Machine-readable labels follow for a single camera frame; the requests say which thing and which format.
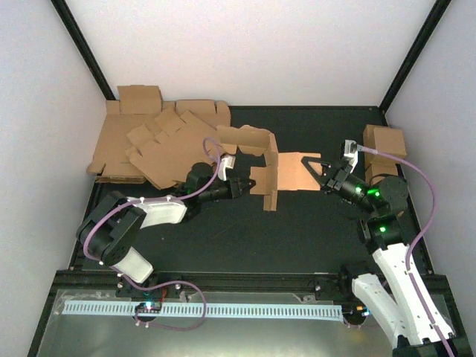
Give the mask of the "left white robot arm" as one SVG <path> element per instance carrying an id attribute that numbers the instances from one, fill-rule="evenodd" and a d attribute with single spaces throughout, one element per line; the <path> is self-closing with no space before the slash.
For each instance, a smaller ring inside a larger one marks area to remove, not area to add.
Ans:
<path id="1" fill-rule="evenodd" d="M 153 274 L 152 263 L 133 248 L 139 231 L 187 222 L 200 212 L 203 203 L 238 199 L 255 185 L 255 180 L 234 173 L 223 163 L 218 170 L 197 163 L 169 195 L 145 199 L 110 192 L 83 220 L 76 238 L 89 259 L 125 274 L 137 292 L 150 297 L 158 291 L 160 280 Z"/>

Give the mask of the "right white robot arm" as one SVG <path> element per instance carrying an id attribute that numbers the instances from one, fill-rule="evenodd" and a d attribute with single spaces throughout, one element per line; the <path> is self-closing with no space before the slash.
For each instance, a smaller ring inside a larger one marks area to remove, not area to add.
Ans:
<path id="1" fill-rule="evenodd" d="M 404 241 L 399 215 L 408 207 L 408 184 L 386 174 L 368 184 L 352 174 L 349 161 L 333 164 L 305 156 L 301 160 L 325 193 L 335 193 L 360 208 L 358 235 L 385 277 L 347 273 L 338 281 L 343 298 L 358 298 L 382 328 L 394 356 L 458 356 L 454 330 L 446 322 L 415 265 L 413 247 Z"/>

